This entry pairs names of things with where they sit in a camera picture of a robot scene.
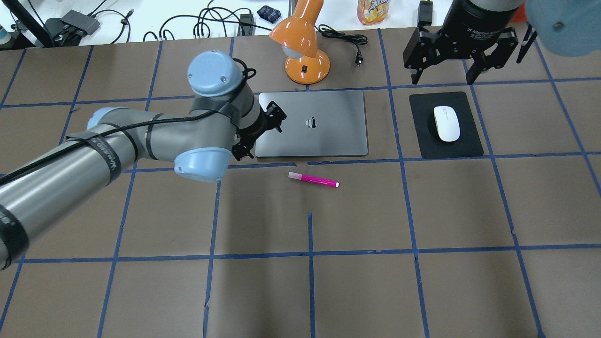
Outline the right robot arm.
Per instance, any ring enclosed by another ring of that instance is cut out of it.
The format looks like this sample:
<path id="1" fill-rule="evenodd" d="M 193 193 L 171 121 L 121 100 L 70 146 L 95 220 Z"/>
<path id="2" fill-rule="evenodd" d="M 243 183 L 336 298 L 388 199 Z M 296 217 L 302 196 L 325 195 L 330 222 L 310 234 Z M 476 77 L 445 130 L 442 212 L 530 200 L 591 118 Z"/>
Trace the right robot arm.
<path id="1" fill-rule="evenodd" d="M 414 30 L 404 67 L 416 85 L 428 67 L 472 59 L 471 85 L 481 73 L 504 67 L 517 48 L 520 63 L 537 39 L 556 55 L 588 55 L 600 49 L 600 13 L 598 0 L 454 0 L 438 32 Z"/>

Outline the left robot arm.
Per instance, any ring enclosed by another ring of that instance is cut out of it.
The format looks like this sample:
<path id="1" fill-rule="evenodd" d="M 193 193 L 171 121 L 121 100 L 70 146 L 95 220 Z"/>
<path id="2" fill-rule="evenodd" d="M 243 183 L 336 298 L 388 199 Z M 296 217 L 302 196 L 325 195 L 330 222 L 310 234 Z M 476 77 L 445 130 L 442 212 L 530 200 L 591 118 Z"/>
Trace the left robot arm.
<path id="1" fill-rule="evenodd" d="M 195 94 L 188 115 L 102 108 L 84 132 L 2 176 L 1 269 L 138 160 L 172 162 L 177 175 L 210 183 L 232 158 L 251 158 L 257 139 L 281 132 L 287 118 L 275 102 L 260 105 L 248 85 L 255 74 L 223 51 L 202 52 L 186 72 Z"/>

